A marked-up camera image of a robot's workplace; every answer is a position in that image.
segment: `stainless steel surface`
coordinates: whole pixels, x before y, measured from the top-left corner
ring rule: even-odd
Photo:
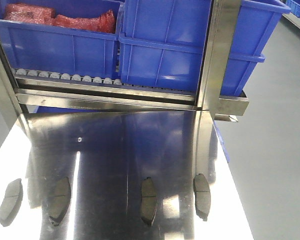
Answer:
[[[241,0],[214,0],[210,29],[202,66],[197,107],[214,118],[218,108]]]
[[[195,106],[187,104],[83,95],[77,93],[32,89],[17,89],[15,93],[18,101],[25,105],[107,111],[196,110]]]
[[[300,18],[297,16],[293,15],[292,13],[290,14],[283,14],[283,16],[288,19],[291,23],[293,23],[297,28],[300,29]]]
[[[112,94],[113,97],[118,96],[119,98],[122,98],[122,95],[126,95],[126,98],[131,98],[132,96],[139,96],[153,99],[165,99],[166,101],[168,101],[169,99],[188,102],[195,101],[194,93],[191,92],[163,90],[150,87],[132,87],[123,85],[109,85],[102,83],[98,84],[92,82],[77,82],[73,80],[51,79],[46,77],[31,77],[20,75],[16,76],[16,80],[20,85],[26,85],[26,87],[38,86],[58,89],[71,89],[77,91],[90,91],[93,92],[95,95],[98,93]]]
[[[25,109],[22,109],[14,93],[14,82],[8,61],[0,46],[0,112],[8,128],[12,128],[17,117]]]
[[[220,96],[216,109],[217,114],[243,116],[249,105],[247,97]]]
[[[195,173],[209,181],[207,222],[194,208]],[[72,199],[54,227],[47,196],[63,177]],[[140,218],[146,177],[157,190],[152,227]],[[0,204],[17,178],[23,201],[2,240],[253,239],[207,111],[21,115],[0,149]]]
[[[235,115],[224,115],[224,114],[216,114],[214,120],[223,121],[223,122],[232,122],[237,123],[238,118]]]

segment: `red material in bin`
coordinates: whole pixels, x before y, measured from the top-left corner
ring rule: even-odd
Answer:
[[[5,20],[52,25],[56,11],[51,7],[12,3],[5,7]]]
[[[111,34],[114,34],[116,31],[116,19],[112,10],[109,10],[103,13],[100,17],[95,18],[71,18],[58,15],[54,19],[53,25]]]

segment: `metal post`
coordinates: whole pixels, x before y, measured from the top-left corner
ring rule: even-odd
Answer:
[[[214,0],[196,105],[217,113],[241,0]]]
[[[0,44],[0,111],[8,128],[12,128],[22,112],[28,112],[25,106],[19,105],[14,92],[17,87],[17,82]]]

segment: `stacked blue bin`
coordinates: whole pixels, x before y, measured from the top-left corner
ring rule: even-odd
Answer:
[[[290,8],[279,0],[242,0],[233,34],[221,95],[239,96],[282,14]]]
[[[120,32],[123,83],[195,92],[210,0],[126,0]],[[281,15],[279,0],[242,0],[222,95],[239,96]]]
[[[121,81],[196,91],[210,7],[211,0],[126,0]]]
[[[54,8],[71,18],[95,18],[113,10],[115,34],[3,20],[7,4]],[[13,68],[115,79],[119,21],[124,3],[111,0],[0,0],[0,40]]]
[[[285,4],[291,8],[293,15],[300,18],[300,0],[286,0]]]

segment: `stainless steel frame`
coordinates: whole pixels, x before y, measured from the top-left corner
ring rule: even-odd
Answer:
[[[13,113],[5,109],[5,106],[16,110],[13,121],[9,120],[11,116],[6,116],[5,119],[9,125],[14,123],[16,116],[25,112],[22,108],[24,104],[105,111],[204,110],[209,111],[213,119],[215,114],[242,115],[248,104],[247,98],[220,98],[241,1],[212,2],[206,50],[196,93],[13,76],[7,64],[5,68],[0,67],[0,108],[3,113]],[[8,63],[1,50],[0,64],[4,62]],[[1,103],[1,98],[10,103]]]
[[[27,112],[27,108],[19,104],[14,93],[17,87],[0,44],[0,111],[9,128],[12,128],[21,113]]]

